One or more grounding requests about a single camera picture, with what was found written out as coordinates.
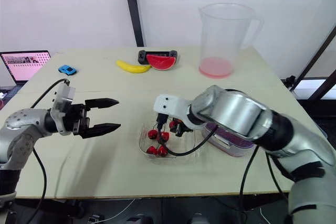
purple container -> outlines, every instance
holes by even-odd
[[[214,123],[207,123],[202,129],[202,135],[204,137],[208,136],[215,125]],[[234,157],[244,156],[255,146],[252,142],[246,141],[223,128],[218,128],[208,142]]]

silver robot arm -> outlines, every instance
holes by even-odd
[[[74,88],[61,83],[50,110],[23,109],[6,119],[0,129],[0,209],[7,209],[15,199],[20,171],[39,138],[57,132],[89,138],[105,135],[120,127],[120,124],[105,123],[90,128],[87,117],[91,108],[108,108],[118,101],[104,98],[71,105],[74,94]]]
[[[215,123],[260,145],[295,183],[288,214],[295,224],[336,220],[335,155],[327,142],[297,120],[281,115],[237,90],[211,86],[193,101],[159,95],[154,110],[183,123],[176,132]]]

table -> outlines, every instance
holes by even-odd
[[[139,150],[141,121],[152,113],[155,97],[160,93],[193,99],[207,87],[216,84],[235,88],[288,114],[321,134],[291,93],[282,85],[265,61],[253,48],[241,52],[235,71],[227,78],[209,79],[198,72],[197,47],[146,48],[177,50],[178,64],[169,71],[131,74],[119,69],[117,59],[136,63],[142,48],[67,50],[56,54],[0,111],[0,124],[11,113],[28,108],[50,84],[65,76],[57,71],[64,64],[78,73],[69,77],[76,88],[73,104],[85,99],[113,98],[120,104],[89,112],[91,125],[111,122],[122,126],[101,137],[81,139],[78,136],[54,134],[40,139],[35,148],[48,176],[46,198],[134,198],[154,196],[199,196],[238,194],[240,182],[250,155],[231,157],[210,144],[202,147],[199,157],[184,164],[158,165]],[[49,108],[54,94],[50,92],[36,108]],[[292,182],[275,176],[283,190]],[[38,163],[30,156],[17,185],[18,198],[38,198],[43,177]],[[276,187],[270,177],[264,151],[260,150],[250,168],[245,193],[272,193]]]

toy watermelon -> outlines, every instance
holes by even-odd
[[[156,70],[167,70],[174,66],[176,62],[175,57],[147,55],[148,63]]]

plastic pitcher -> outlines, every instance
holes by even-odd
[[[232,73],[239,51],[257,37],[264,19],[247,6],[231,3],[206,5],[199,11],[202,19],[199,71],[211,78],[224,78]],[[259,24],[249,41],[245,41],[252,20]]]

